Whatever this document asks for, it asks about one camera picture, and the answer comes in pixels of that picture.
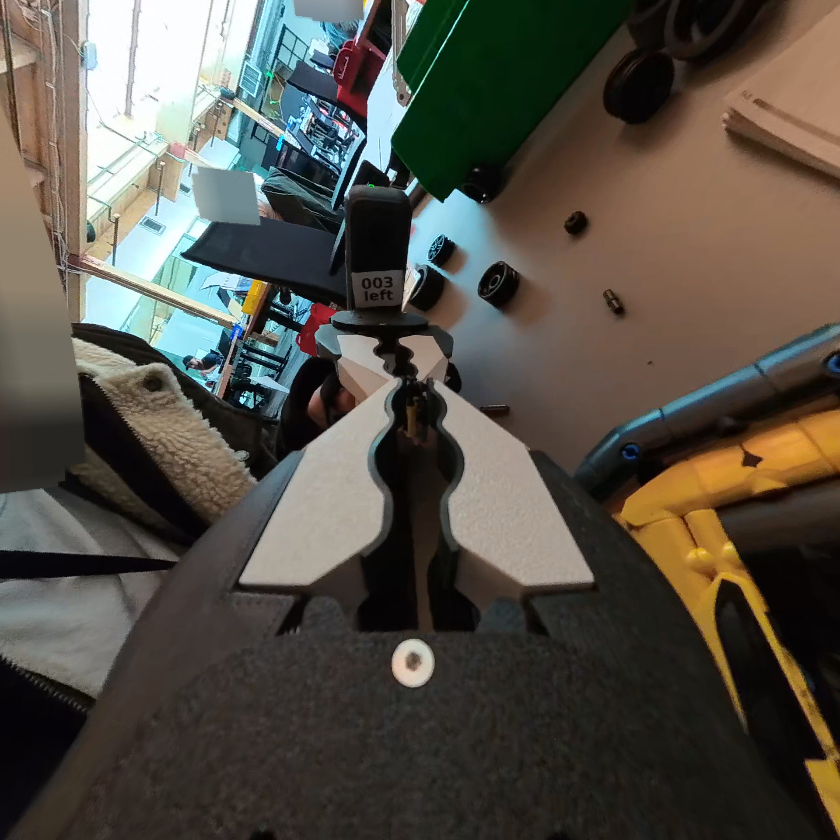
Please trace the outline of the dark blue board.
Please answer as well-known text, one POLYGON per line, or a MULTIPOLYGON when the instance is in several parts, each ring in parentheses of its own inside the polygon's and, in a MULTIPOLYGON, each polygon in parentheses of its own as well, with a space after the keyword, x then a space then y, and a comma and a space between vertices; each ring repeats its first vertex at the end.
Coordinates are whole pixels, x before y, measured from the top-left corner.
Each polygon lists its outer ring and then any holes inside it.
POLYGON ((314 227, 262 217, 259 225, 210 223, 182 257, 199 266, 286 288, 311 302, 347 307, 343 240, 314 227))

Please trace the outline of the person's left hand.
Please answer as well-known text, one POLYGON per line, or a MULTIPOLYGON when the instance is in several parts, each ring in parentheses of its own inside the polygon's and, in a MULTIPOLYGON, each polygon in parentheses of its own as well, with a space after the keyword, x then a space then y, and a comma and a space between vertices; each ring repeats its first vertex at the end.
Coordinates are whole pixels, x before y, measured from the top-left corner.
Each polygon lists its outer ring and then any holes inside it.
POLYGON ((357 405, 356 397, 340 380, 331 376, 318 392, 318 416, 325 427, 335 425, 357 405))

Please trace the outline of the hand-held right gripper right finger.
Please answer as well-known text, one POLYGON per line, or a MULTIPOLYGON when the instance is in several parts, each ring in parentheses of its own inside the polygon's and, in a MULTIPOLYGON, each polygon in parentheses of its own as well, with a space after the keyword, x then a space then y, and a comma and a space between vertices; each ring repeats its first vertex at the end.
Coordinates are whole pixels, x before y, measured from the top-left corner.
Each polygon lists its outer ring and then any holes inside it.
POLYGON ((590 590, 594 574, 528 447, 429 380, 441 469, 446 576, 470 602, 590 590))

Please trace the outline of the small yellow black brick assembly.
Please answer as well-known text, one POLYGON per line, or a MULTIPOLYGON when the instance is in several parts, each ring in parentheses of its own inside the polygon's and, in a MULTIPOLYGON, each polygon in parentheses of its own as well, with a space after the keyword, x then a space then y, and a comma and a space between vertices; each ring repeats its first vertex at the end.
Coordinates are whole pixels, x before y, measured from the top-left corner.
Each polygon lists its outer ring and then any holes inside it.
POLYGON ((406 377, 403 380, 404 387, 402 389, 403 397, 403 422, 402 434, 405 439, 414 446, 422 446, 427 442, 428 426, 429 426, 429 399, 430 391, 427 381, 418 380, 415 377, 406 377), (417 440, 411 440, 405 436, 405 420, 406 420, 406 399, 409 395, 415 395, 417 400, 417 440))

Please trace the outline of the yellow toy brick car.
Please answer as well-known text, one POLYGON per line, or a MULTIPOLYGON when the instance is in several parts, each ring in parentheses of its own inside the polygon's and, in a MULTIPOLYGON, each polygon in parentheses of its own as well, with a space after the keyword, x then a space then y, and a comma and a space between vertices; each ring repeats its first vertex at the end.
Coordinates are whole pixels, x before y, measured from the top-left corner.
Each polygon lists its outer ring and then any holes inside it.
POLYGON ((672 585, 773 775, 839 832, 839 326, 614 428, 574 479, 672 585))

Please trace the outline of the red chair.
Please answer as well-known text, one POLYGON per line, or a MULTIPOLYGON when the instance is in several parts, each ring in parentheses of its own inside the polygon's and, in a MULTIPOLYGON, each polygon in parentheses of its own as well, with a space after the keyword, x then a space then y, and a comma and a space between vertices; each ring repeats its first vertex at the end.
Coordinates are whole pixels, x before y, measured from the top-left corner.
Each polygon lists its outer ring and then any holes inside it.
POLYGON ((339 107, 356 122, 367 119, 368 100, 385 63, 385 53, 369 40, 348 40, 332 68, 339 107))

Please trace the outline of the green plastic bin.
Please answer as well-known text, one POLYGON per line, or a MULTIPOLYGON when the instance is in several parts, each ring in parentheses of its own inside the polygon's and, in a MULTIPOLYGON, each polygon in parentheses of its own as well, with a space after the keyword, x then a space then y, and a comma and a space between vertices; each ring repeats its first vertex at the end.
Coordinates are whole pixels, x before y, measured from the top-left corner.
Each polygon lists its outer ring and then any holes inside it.
POLYGON ((622 27, 631 1, 429 1, 396 67, 412 96, 392 150, 439 202, 469 170, 505 171, 622 27))

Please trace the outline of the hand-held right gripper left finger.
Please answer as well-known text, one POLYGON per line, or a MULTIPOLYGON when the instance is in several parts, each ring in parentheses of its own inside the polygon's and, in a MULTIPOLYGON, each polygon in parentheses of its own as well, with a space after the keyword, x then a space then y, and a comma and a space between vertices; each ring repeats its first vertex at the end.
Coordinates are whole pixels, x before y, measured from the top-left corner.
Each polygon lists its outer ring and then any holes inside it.
POLYGON ((375 465, 392 430, 400 380, 384 383, 301 453, 238 578, 249 592, 363 602, 363 562, 393 524, 393 496, 375 465))

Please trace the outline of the instruction booklet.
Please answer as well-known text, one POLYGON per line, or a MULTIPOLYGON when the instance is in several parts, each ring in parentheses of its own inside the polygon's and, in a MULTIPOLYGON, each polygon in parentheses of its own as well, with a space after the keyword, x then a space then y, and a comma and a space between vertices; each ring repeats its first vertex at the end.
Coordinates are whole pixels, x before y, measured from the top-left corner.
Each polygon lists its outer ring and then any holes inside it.
POLYGON ((725 99, 724 130, 839 178, 839 10, 725 99))

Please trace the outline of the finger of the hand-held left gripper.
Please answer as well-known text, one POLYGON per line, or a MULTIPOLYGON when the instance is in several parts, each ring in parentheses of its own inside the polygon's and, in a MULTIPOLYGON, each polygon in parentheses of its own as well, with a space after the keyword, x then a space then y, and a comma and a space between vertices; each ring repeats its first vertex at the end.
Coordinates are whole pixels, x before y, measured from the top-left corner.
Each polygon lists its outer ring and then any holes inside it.
POLYGON ((409 352, 409 361, 418 382, 445 382, 452 357, 449 334, 414 334, 402 338, 402 348, 409 352))
POLYGON ((380 340, 361 334, 338 335, 340 355, 337 361, 339 382, 357 403, 390 384, 393 373, 385 368, 385 361, 377 355, 380 340))

